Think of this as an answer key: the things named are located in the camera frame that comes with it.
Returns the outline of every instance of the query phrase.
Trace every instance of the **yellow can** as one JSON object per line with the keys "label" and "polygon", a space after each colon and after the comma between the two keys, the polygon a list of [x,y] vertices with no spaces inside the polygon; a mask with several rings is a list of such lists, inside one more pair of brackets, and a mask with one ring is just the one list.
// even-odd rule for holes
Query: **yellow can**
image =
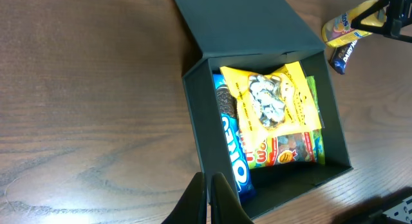
{"label": "yellow can", "polygon": [[[344,14],[328,21],[322,28],[323,41],[331,47],[340,47],[349,44],[362,37],[371,35],[371,32],[356,30],[351,28],[352,20],[375,4],[377,0],[369,0],[360,4],[358,7],[345,12]],[[382,27],[386,22],[385,10],[371,14],[360,23],[370,26]]]}

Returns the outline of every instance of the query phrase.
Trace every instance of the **black box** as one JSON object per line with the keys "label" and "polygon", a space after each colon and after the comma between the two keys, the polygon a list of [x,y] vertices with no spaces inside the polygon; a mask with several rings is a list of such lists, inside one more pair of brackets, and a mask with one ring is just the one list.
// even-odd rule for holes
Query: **black box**
{"label": "black box", "polygon": [[242,207],[252,219],[348,172],[351,163],[337,109],[324,44],[285,0],[175,0],[203,53],[183,76],[200,165],[210,188],[222,172],[237,194],[214,90],[220,66],[267,74],[301,61],[314,75],[326,165],[290,163],[251,170],[256,196]]}

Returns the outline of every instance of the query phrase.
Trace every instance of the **yellow snack bag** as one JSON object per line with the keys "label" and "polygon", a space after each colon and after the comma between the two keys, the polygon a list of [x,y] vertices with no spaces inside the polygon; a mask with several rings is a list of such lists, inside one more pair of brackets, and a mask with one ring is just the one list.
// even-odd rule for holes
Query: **yellow snack bag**
{"label": "yellow snack bag", "polygon": [[299,62],[285,64],[269,75],[221,67],[236,98],[239,128],[250,151],[268,137],[322,128],[317,108]]}

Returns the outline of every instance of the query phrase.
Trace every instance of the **wooden table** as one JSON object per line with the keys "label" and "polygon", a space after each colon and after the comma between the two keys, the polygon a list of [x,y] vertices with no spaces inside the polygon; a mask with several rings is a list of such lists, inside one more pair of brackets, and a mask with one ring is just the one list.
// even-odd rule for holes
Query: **wooden table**
{"label": "wooden table", "polygon": [[[365,0],[287,0],[320,35]],[[0,0],[0,223],[159,223],[200,171],[172,0]],[[412,185],[412,45],[332,72],[355,170],[256,223],[330,223]]]}

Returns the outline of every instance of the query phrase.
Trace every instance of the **box lid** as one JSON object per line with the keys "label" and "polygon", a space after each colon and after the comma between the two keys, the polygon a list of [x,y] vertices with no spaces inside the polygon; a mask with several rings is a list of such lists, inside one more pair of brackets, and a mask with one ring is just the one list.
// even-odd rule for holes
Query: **box lid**
{"label": "box lid", "polygon": [[203,58],[323,50],[285,0],[175,0]]}

